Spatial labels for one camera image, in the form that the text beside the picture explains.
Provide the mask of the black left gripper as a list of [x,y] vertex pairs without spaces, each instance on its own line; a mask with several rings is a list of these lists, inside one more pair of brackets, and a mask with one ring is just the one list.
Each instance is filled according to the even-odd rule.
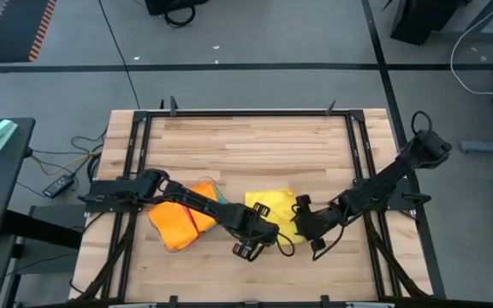
[[248,262],[258,258],[265,246],[276,243],[279,227],[262,219],[270,214],[270,207],[255,203],[252,209],[257,216],[237,216],[233,218],[233,232],[239,238],[232,253]]

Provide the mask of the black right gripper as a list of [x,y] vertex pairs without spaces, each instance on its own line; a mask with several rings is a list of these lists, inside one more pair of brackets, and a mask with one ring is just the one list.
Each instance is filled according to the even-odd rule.
[[331,208],[311,211],[312,203],[309,195],[304,194],[296,198],[295,213],[292,221],[296,226],[296,233],[311,240],[311,249],[320,252],[326,248],[322,237],[332,228],[344,223],[343,215]]

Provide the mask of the yellow microfiber towel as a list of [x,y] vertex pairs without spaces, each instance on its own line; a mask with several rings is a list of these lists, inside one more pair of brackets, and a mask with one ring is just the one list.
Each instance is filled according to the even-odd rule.
[[283,245],[306,242],[303,236],[298,235],[298,229],[293,222],[296,204],[296,193],[291,189],[277,189],[270,191],[245,192],[245,205],[253,207],[262,204],[270,209],[266,221],[275,223],[279,227],[277,240]]

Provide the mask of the orange microfiber towel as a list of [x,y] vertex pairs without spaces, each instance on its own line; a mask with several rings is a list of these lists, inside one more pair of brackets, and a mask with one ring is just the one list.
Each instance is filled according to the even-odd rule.
[[157,204],[148,211],[148,218],[168,252],[183,250],[198,238],[198,230],[182,205]]
[[[214,189],[214,186],[210,183],[201,183],[198,184],[197,186],[190,187],[190,189],[195,193],[198,193],[204,197],[217,200],[217,194]],[[190,221],[192,222],[198,234],[207,232],[217,224],[212,217],[207,216],[206,214],[202,214],[190,208],[186,208],[186,211],[189,215]]]

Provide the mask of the grey table leg foot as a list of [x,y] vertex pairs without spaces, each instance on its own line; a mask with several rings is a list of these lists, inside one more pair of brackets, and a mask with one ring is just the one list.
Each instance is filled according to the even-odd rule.
[[493,153],[493,141],[461,141],[460,149],[464,152],[489,152]]

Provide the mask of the grey desk base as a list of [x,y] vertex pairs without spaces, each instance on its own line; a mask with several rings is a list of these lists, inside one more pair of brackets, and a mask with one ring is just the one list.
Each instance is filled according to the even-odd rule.
[[25,275],[72,274],[85,226],[83,205],[33,206],[22,214],[8,210],[1,230],[15,235],[3,308],[19,308],[15,297]]

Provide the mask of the black power adapter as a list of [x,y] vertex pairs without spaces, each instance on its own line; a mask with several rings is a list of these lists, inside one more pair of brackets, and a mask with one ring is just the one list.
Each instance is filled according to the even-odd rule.
[[70,188],[73,184],[74,177],[72,175],[61,175],[43,190],[42,195],[47,198],[54,199],[66,189]]

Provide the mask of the black cabinet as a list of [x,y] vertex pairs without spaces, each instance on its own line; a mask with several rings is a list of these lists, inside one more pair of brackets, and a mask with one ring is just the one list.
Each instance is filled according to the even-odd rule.
[[423,45],[433,34],[444,38],[493,39],[493,0],[489,0],[464,30],[445,30],[460,5],[472,0],[398,0],[390,37],[407,44]]

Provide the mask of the black mat orange striped edge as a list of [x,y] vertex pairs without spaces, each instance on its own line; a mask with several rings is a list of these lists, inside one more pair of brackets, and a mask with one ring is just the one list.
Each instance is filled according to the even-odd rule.
[[0,63],[35,62],[57,0],[4,0],[0,8]]

